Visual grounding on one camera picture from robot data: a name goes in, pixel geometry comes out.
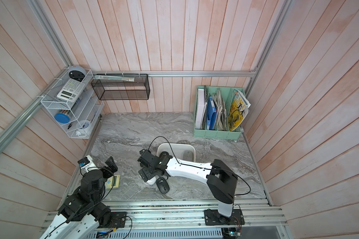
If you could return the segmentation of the white smooth mouse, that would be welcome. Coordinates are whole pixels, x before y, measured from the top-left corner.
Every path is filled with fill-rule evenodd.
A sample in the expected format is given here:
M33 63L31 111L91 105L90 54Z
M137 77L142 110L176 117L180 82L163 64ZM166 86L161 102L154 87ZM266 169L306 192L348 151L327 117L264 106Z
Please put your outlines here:
M154 185L157 181L157 177L153 177L145 182L146 185Z

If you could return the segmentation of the black mesh wall basket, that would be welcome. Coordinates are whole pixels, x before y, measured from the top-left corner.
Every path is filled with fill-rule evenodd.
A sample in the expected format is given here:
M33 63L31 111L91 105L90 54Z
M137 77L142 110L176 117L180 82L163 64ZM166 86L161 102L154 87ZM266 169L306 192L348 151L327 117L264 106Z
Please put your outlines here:
M148 100L150 85L146 74L97 74L91 86L99 100Z

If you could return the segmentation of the blue lid jar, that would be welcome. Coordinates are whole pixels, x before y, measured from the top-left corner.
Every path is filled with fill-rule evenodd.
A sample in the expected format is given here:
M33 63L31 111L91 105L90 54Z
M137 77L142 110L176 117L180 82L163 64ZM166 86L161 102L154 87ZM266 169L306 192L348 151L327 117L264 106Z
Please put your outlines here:
M66 124L70 122L70 111L69 110L60 110L55 114L54 119L61 124Z

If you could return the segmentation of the newspapers stack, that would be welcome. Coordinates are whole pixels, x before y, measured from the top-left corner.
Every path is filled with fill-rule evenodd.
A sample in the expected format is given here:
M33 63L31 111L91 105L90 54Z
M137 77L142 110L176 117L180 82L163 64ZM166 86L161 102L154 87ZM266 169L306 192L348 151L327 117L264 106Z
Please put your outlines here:
M213 100L217 111L214 129L220 131L227 131L227 112L220 88L217 88L216 92L213 94Z

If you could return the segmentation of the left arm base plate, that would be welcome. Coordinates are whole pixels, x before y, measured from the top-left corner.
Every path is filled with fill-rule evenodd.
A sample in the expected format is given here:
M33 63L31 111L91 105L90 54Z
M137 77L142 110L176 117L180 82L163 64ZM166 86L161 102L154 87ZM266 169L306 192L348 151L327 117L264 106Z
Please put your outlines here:
M125 220L127 218L127 212L108 212L106 213L100 222L102 228L124 228Z

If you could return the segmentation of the grey mouse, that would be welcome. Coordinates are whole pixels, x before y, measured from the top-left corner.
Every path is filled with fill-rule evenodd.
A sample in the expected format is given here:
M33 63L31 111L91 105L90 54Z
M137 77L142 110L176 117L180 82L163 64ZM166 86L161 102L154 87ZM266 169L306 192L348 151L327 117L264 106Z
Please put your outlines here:
M183 152L182 159L185 161L193 161L193 152L186 150Z

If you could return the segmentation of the white calculator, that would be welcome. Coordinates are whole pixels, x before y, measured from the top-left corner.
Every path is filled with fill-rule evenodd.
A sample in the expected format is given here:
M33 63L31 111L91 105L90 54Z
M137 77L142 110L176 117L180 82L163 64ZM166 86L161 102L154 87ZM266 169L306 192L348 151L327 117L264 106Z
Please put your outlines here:
M85 88L85 84L74 79L69 79L57 94L57 98L70 102L76 102Z

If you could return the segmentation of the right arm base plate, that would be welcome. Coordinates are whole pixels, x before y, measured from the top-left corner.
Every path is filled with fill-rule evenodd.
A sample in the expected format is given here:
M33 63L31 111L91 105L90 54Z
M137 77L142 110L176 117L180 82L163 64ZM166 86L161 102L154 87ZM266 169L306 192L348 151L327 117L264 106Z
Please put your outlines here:
M233 209L230 217L221 215L218 210L207 209L203 211L204 221L207 226L243 226L245 221L243 213L239 209Z

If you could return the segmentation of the white plastic storage box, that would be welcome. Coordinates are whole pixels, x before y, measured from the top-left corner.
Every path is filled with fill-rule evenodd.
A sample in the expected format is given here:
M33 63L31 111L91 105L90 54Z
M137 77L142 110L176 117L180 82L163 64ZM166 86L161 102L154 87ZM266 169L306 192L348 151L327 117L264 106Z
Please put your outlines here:
M195 162L195 148L192 145L189 144L179 144L179 143L163 143L161 144L157 149L157 156L160 156L162 152L167 152L169 155L174 156L176 155L177 159L182 159L183 152L186 150L190 150L193 152L193 161Z

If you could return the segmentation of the green file organizer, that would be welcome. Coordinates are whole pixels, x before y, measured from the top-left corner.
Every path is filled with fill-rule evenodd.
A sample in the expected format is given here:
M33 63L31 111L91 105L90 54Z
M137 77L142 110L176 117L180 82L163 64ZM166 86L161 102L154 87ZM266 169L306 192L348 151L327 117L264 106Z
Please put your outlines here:
M202 129L195 129L195 112L196 112L196 101L197 101L197 90L199 88L206 87L206 108L205 114L203 118L203 126ZM233 89L240 90L244 93L243 88L234 88L234 87L213 87L213 86L197 86L195 91L195 103L194 103L194 110L193 110L193 136L201 137L201 138L216 138L216 139L231 139L237 140L241 135L241 127L239 126L236 130L230 131L229 128L227 131L220 131L220 130L207 130L206 129L206 110L207 110L207 102L208 97L212 96L216 92L217 88L220 88L223 100L225 102L225 108L227 112L227 118L229 113L229 108L232 100L232 91Z

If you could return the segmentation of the black ribbed mouse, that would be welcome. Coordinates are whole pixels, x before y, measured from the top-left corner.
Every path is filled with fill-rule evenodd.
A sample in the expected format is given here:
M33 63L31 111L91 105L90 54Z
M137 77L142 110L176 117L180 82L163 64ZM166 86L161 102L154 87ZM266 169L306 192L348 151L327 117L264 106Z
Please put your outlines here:
M169 184L166 179L160 177L156 181L156 185L162 194L167 194L170 190Z

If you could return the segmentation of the round grey speaker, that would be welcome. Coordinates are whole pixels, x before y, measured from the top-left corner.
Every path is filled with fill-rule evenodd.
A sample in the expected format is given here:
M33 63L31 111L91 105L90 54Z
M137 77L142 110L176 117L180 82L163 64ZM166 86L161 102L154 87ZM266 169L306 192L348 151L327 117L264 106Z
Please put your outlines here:
M68 75L70 79L76 80L78 82L82 82L86 76L86 70L81 66L71 66L68 69Z

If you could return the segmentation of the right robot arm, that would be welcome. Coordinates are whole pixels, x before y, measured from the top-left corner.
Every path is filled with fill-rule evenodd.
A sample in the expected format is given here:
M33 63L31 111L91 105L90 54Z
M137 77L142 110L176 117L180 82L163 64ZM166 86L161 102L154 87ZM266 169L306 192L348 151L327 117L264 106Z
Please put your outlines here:
M218 201L219 215L225 218L232 216L238 176L221 160L196 163L178 159L167 152L156 156L149 150L142 149L138 162L142 167L139 174L145 184L156 184L161 193L166 194L169 191L166 182L169 177L198 181L207 185Z

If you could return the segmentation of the white binder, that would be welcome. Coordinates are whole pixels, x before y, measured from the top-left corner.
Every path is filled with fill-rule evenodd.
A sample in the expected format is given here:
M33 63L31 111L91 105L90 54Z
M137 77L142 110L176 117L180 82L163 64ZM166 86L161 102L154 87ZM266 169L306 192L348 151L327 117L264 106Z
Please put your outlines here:
M197 90L195 129L202 129L205 108L206 108L206 87L202 87Z

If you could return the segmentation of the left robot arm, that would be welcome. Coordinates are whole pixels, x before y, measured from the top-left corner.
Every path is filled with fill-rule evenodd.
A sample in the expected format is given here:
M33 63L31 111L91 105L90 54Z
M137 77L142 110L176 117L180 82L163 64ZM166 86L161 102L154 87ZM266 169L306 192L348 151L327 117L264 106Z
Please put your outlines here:
M83 173L81 185L65 199L42 239L83 239L98 227L110 231L125 227L126 214L112 213L102 202L105 183L118 171L113 157L103 167L96 166L90 155L78 160L78 165Z

